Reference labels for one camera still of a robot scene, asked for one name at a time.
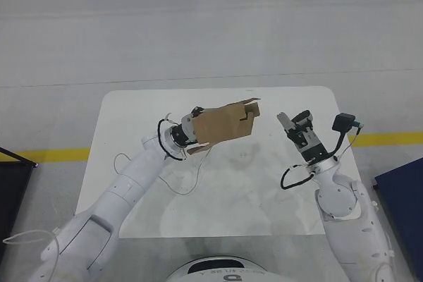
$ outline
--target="cardboard piece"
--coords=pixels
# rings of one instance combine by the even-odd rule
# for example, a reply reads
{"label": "cardboard piece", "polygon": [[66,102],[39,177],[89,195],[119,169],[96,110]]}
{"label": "cardboard piece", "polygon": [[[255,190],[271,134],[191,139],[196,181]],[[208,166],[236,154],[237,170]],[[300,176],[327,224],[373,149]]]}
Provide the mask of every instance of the cardboard piece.
{"label": "cardboard piece", "polygon": [[254,119],[260,116],[259,105],[251,98],[220,108],[207,109],[192,120],[197,143],[202,145],[187,150],[188,154],[202,152],[214,145],[252,133]]}

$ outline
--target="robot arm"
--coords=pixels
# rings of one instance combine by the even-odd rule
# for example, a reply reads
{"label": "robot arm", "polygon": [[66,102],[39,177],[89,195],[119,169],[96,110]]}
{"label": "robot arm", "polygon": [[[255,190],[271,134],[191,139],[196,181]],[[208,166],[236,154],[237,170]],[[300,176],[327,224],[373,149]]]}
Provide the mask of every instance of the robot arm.
{"label": "robot arm", "polygon": [[[333,129],[341,133],[336,148],[328,153],[313,132],[312,115],[304,111],[290,120],[286,114],[278,115],[284,127],[305,161],[311,178],[318,183],[315,199],[326,237],[332,252],[344,272],[353,282],[392,282],[393,251],[389,249],[386,234],[376,215],[376,205],[369,198],[366,187],[360,181],[344,176],[334,154],[343,141],[342,136],[353,126],[362,125],[355,117],[340,114]],[[361,214],[356,219],[342,219],[355,212],[360,205]]]}
{"label": "robot arm", "polygon": [[158,134],[145,138],[145,150],[128,163],[88,210],[75,215],[57,233],[59,256],[54,241],[44,249],[44,263],[30,281],[47,282],[56,259],[51,282],[96,279],[116,250],[121,224],[157,179],[165,158],[176,158],[181,149],[197,143],[191,120],[203,111],[195,108],[183,118],[183,124],[162,133],[158,129]]}

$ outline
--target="white tabletop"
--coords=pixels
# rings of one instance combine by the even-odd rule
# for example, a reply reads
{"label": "white tabletop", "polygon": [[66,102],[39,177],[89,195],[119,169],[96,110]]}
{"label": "white tabletop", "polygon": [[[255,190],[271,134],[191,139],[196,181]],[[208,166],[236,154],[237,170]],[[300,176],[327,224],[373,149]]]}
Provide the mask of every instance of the white tabletop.
{"label": "white tabletop", "polygon": [[[120,152],[133,157],[142,151],[141,138],[154,132],[167,113],[180,122],[195,106],[218,107],[250,97],[261,98],[261,116],[255,119],[252,135],[214,146],[203,161],[195,191],[188,196],[174,194],[158,179],[124,221],[120,237],[324,233],[314,201],[317,184],[310,181],[287,191],[280,189],[282,173],[304,161],[276,114],[284,111],[293,117],[309,109],[314,131],[331,151],[339,135],[331,129],[339,110],[332,91],[325,87],[108,93],[102,102],[76,212],[90,207],[116,177],[114,157]],[[347,145],[345,139],[342,148]],[[161,177],[178,192],[187,192],[195,183],[197,167],[205,154],[194,154],[182,162],[170,161]],[[117,169],[126,162],[120,156]],[[341,162],[342,173],[360,179],[350,149]],[[292,183],[307,174],[298,169],[288,176]]]}

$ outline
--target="yellow floor line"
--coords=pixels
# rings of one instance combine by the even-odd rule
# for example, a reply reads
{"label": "yellow floor line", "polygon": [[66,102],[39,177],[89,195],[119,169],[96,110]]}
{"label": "yellow floor line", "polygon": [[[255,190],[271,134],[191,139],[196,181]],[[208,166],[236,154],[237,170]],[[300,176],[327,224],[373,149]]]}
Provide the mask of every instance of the yellow floor line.
{"label": "yellow floor line", "polygon": [[[353,147],[371,147],[387,145],[420,145],[423,144],[423,132],[416,133],[372,133],[361,134],[357,137]],[[62,161],[87,161],[90,148],[75,149],[48,149],[37,151],[15,152],[24,158],[37,163],[62,162]],[[13,159],[0,153],[0,161],[12,161]]]}
{"label": "yellow floor line", "polygon": [[[61,162],[61,161],[87,161],[90,155],[90,148],[76,148],[76,149],[48,149],[48,150],[37,150],[37,151],[21,151],[14,152],[26,159],[34,161],[36,163],[46,162]],[[0,161],[12,161],[11,157],[8,157],[0,153]]]}
{"label": "yellow floor line", "polygon": [[353,147],[387,146],[387,145],[419,145],[423,144],[423,132],[409,133],[372,133],[361,134]]}

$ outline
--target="black wire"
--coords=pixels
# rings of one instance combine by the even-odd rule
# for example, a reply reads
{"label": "black wire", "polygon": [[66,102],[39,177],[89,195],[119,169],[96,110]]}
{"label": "black wire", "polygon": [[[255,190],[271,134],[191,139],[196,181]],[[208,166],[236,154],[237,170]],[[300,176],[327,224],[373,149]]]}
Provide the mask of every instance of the black wire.
{"label": "black wire", "polygon": [[[293,168],[298,167],[298,166],[300,166],[300,165],[299,164],[295,164],[293,166]],[[296,182],[296,183],[293,183],[293,184],[290,184],[290,185],[287,185],[287,186],[284,186],[283,185],[283,181],[285,180],[285,177],[286,177],[286,175],[287,175],[287,173],[289,171],[290,171],[290,168],[287,168],[287,170],[283,173],[282,178],[281,178],[281,188],[284,189],[284,190],[287,190],[287,189],[290,189],[290,188],[293,188],[293,187],[296,187],[296,186],[299,186],[299,185],[302,185],[302,184],[306,183],[307,181],[311,180],[314,177],[315,173],[316,173],[316,171],[310,171],[310,175],[306,179],[301,180],[301,181]]]}
{"label": "black wire", "polygon": [[165,149],[164,148],[164,146],[163,146],[163,144],[161,143],[161,133],[160,133],[160,127],[161,127],[161,123],[163,123],[164,121],[165,121],[166,119],[161,119],[159,122],[158,122],[158,126],[157,126],[157,134],[158,134],[158,143],[160,144],[160,147],[163,149],[163,151],[168,155],[168,157],[170,157],[170,158],[172,158],[172,159],[175,159],[176,161],[183,161],[183,159],[181,159],[181,158],[178,158],[178,157],[175,157],[175,156],[173,156],[172,154],[170,154],[169,152],[168,152],[168,150],[167,149]]}
{"label": "black wire", "polygon": [[336,148],[332,152],[328,153],[328,155],[327,155],[328,158],[332,157],[340,149],[340,147],[343,143],[343,139],[345,139],[345,134],[346,133],[340,133],[340,137],[338,138]]}

